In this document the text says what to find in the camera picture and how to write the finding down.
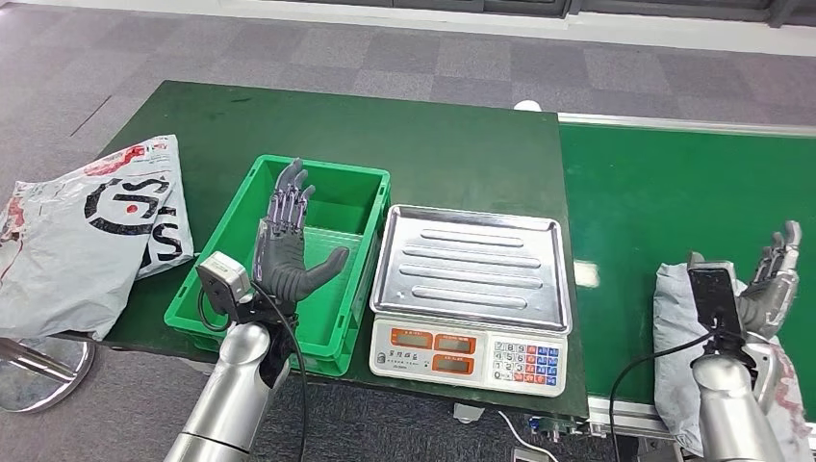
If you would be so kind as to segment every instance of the silver cylinder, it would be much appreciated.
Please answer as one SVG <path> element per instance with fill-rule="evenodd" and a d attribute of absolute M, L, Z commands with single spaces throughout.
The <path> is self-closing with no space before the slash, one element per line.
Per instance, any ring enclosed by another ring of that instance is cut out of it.
<path fill-rule="evenodd" d="M 736 359 L 707 355 L 692 366 L 700 388 L 700 434 L 706 461 L 784 462 L 774 430 Z"/>
<path fill-rule="evenodd" d="M 258 323 L 230 327 L 216 367 L 165 462 L 245 460 L 239 456 L 251 451 L 271 397 L 289 374 L 287 361 L 272 389 L 261 379 L 269 343 L 268 331 Z"/>

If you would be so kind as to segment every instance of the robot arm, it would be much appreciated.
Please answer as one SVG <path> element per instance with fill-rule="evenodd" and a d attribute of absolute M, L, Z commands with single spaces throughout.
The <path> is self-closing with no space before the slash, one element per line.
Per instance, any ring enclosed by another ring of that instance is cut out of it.
<path fill-rule="evenodd" d="M 785 223 L 765 247 L 749 287 L 733 295 L 729 262 L 693 254 L 688 272 L 700 323 L 715 334 L 692 363 L 700 388 L 700 428 L 705 460 L 783 462 L 765 414 L 774 399 L 780 367 L 769 340 L 784 321 L 799 283 L 796 261 L 802 232 Z"/>
<path fill-rule="evenodd" d="M 340 273 L 348 256 L 347 248 L 338 247 L 326 262 L 306 270 L 303 223 L 315 190 L 302 190 L 306 176 L 299 159 L 278 176 L 258 227 L 251 281 L 240 263 L 221 252 L 196 267 L 203 293 L 216 313 L 228 316 L 230 327 L 165 462 L 249 460 L 269 404 L 289 375 L 289 357 L 297 351 L 297 302 Z"/>

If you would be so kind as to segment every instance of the green table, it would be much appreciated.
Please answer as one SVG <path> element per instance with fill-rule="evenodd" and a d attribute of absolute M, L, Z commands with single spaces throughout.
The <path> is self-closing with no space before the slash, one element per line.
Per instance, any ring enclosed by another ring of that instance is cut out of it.
<path fill-rule="evenodd" d="M 270 153 L 384 168 L 392 175 L 393 203 L 558 219 L 572 260 L 555 114 L 165 82 L 104 153 L 162 134 L 178 137 L 196 249 L 255 158 Z M 190 269 L 187 264 L 139 281 L 104 343 L 215 361 L 164 324 L 166 307 Z M 531 410 L 567 424 L 589 417 L 577 325 L 569 340 L 566 391 L 540 398 L 375 376 L 368 365 L 372 320 L 367 310 L 343 382 Z"/>
<path fill-rule="evenodd" d="M 796 219 L 804 234 L 801 282 L 779 336 L 804 407 L 816 412 L 809 338 L 816 325 L 816 130 L 561 119 L 574 259 L 598 272 L 596 287 L 577 289 L 590 395 L 608 397 L 620 370 L 653 352 L 651 297 L 661 263 L 682 263 L 694 249 L 734 262 L 747 281 L 770 233 Z M 652 367 L 640 367 L 619 396 L 652 403 L 652 383 Z"/>
<path fill-rule="evenodd" d="M 351 368 L 340 378 L 532 410 L 568 422 L 588 417 L 586 394 L 608 397 L 620 369 L 651 352 L 651 295 L 660 263 L 682 262 L 693 248 L 712 259 L 734 261 L 745 279 L 769 233 L 786 218 L 798 219 L 805 233 L 802 283 L 781 338 L 798 367 L 805 407 L 816 409 L 811 392 L 816 390 L 816 369 L 806 355 L 806 329 L 816 322 L 816 310 L 809 309 L 816 300 L 816 251 L 808 252 L 807 244 L 808 230 L 816 229 L 816 184 L 810 180 L 816 133 L 745 134 L 731 133 L 735 127 L 725 125 L 576 116 L 562 117 L 554 130 L 552 118 L 166 82 L 105 153 L 159 134 L 179 137 L 198 248 L 249 160 L 263 152 L 385 168 L 393 175 L 394 203 L 547 216 L 569 223 L 574 259 L 580 268 L 596 272 L 598 284 L 577 289 L 580 330 L 570 338 L 565 395 L 532 398 L 375 377 L 367 364 L 370 315 Z M 704 133 L 714 129 L 720 133 Z M 189 269 L 186 265 L 139 282 L 105 343 L 213 361 L 214 355 L 196 350 L 162 322 L 169 298 Z M 621 398 L 651 403 L 652 381 L 651 367 L 642 366 L 622 387 Z"/>

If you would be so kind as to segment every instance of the stainless steel tray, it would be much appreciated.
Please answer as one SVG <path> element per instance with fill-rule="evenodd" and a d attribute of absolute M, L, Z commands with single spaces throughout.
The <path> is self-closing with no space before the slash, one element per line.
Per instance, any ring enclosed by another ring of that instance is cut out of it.
<path fill-rule="evenodd" d="M 380 252 L 375 313 L 563 334 L 572 328 L 554 219 L 395 205 Z"/>

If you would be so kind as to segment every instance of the white plastic bag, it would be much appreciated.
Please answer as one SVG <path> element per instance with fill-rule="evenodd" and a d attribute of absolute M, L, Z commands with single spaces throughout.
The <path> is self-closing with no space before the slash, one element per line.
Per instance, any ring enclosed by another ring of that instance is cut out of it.
<path fill-rule="evenodd" d="M 739 295 L 746 285 L 734 281 Z M 697 321 L 697 307 L 686 265 L 663 264 L 657 270 L 654 290 L 654 351 L 691 342 L 705 335 Z M 802 394 L 793 364 L 778 339 L 771 339 L 782 365 L 782 380 L 768 411 L 768 422 L 788 462 L 813 462 L 807 443 Z M 669 432 L 681 446 L 702 457 L 700 389 L 691 373 L 691 362 L 703 355 L 702 345 L 692 346 L 654 360 L 654 406 Z"/>
<path fill-rule="evenodd" d="M 102 340 L 135 279 L 192 257 L 175 136 L 122 149 L 0 211 L 0 337 Z"/>

